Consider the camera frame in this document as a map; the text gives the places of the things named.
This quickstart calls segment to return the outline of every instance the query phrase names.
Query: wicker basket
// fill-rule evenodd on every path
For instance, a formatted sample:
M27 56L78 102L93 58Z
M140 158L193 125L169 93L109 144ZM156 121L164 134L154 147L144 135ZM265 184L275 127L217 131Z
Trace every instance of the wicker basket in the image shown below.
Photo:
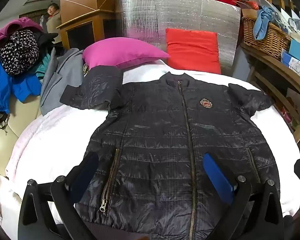
M263 40L255 40L253 27L256 18L242 17L243 41L246 45L254 47L277 60L281 60L281 49L289 50L291 38L280 28L269 22L266 36Z

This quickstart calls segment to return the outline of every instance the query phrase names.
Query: black and white floral garment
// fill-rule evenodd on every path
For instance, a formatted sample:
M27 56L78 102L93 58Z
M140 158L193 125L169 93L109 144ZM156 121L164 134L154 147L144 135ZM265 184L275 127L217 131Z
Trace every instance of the black and white floral garment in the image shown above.
M18 75L33 67L39 58L39 48L31 30L16 31L0 48L0 61L9 75Z

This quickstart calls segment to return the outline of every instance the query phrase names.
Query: person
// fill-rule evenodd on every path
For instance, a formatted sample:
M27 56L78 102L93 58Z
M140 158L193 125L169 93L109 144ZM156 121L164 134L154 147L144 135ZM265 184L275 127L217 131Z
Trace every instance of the person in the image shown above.
M59 25L61 25L61 14L59 6L56 3L52 3L49 5L48 10L49 18L47 21L47 31L48 33L58 33L58 36L54 39L54 44L57 46L62 46L60 29L57 29Z

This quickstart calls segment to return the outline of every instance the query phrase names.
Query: person's hair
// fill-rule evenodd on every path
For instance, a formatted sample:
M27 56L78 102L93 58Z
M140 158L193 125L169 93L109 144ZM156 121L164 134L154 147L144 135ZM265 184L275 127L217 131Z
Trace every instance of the person's hair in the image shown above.
M48 6L48 8L49 8L50 6L54 7L56 10L59 10L59 5L57 5L56 3L50 4L50 5Z

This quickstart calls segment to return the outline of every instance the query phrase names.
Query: pink pillow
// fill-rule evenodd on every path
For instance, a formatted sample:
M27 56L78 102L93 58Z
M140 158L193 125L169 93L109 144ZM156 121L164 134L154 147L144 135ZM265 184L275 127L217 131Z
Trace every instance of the pink pillow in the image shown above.
M90 69L100 65L124 69L170 56L144 41L118 37L93 43L82 57Z

